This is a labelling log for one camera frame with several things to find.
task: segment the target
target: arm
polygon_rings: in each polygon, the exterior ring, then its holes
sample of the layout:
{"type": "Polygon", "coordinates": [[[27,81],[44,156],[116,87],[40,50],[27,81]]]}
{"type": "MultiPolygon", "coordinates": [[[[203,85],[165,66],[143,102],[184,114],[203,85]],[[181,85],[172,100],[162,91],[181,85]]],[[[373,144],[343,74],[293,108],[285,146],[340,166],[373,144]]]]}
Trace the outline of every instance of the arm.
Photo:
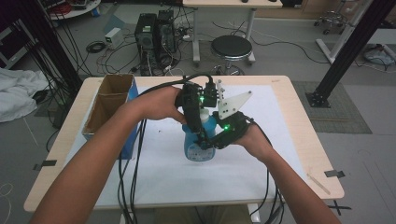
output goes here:
{"type": "Polygon", "coordinates": [[[235,143],[267,166],[297,223],[340,223],[318,195],[277,154],[257,125],[250,125],[235,143]]]}
{"type": "Polygon", "coordinates": [[[121,106],[64,167],[37,207],[31,223],[84,223],[132,128],[141,119],[173,118],[180,89],[162,88],[121,106]]]}

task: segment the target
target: hand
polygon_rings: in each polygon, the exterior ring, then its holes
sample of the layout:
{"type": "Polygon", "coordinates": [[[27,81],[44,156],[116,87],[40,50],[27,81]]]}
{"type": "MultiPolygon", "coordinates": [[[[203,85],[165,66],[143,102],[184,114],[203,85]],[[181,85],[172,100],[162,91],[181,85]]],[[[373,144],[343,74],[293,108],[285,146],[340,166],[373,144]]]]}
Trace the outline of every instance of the hand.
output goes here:
{"type": "Polygon", "coordinates": [[[262,162],[265,162],[270,152],[274,150],[256,124],[249,125],[244,136],[235,143],[244,147],[250,155],[262,162]]]}
{"type": "Polygon", "coordinates": [[[175,107],[175,100],[181,89],[164,87],[148,92],[132,100],[132,106],[139,106],[141,119],[172,118],[185,124],[184,115],[175,107]]]}

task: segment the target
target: power supply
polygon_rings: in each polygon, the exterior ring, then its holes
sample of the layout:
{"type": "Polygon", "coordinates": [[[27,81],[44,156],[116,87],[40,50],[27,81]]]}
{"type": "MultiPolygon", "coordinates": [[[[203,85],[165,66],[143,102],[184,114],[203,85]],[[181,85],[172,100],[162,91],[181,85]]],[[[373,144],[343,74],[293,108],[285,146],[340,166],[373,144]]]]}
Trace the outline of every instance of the power supply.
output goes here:
{"type": "Polygon", "coordinates": [[[123,35],[120,28],[113,28],[110,32],[105,35],[106,42],[110,49],[116,49],[123,42],[123,35]]]}
{"type": "Polygon", "coordinates": [[[157,14],[142,13],[134,29],[142,77],[152,76],[152,70],[157,68],[160,61],[161,44],[156,20],[157,14]]]}
{"type": "Polygon", "coordinates": [[[157,25],[160,31],[163,51],[176,52],[174,10],[160,10],[158,12],[157,25]]]}

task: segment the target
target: blue bottle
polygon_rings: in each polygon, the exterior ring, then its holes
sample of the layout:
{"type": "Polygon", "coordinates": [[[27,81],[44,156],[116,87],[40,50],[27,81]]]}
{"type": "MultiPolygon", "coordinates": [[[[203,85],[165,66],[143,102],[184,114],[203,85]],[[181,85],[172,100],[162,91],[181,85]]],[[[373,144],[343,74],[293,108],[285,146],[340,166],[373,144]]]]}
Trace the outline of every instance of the blue bottle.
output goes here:
{"type": "MultiPolygon", "coordinates": [[[[201,109],[200,117],[207,136],[209,138],[215,136],[217,123],[212,116],[209,116],[209,110],[201,109]]],[[[190,128],[186,124],[183,124],[182,129],[186,133],[186,137],[184,139],[184,153],[187,159],[191,161],[209,161],[215,156],[215,148],[210,147],[208,149],[201,149],[200,146],[194,143],[198,138],[195,133],[191,132],[190,128]]]]}

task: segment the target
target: bottle cap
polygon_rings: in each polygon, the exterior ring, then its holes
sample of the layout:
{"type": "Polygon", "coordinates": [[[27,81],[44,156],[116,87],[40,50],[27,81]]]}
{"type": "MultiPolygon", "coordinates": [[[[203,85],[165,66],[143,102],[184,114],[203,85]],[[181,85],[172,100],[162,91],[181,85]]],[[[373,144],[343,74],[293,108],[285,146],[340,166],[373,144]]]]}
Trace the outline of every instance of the bottle cap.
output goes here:
{"type": "Polygon", "coordinates": [[[201,118],[201,122],[205,123],[209,120],[209,110],[208,109],[200,109],[199,117],[201,118]]]}

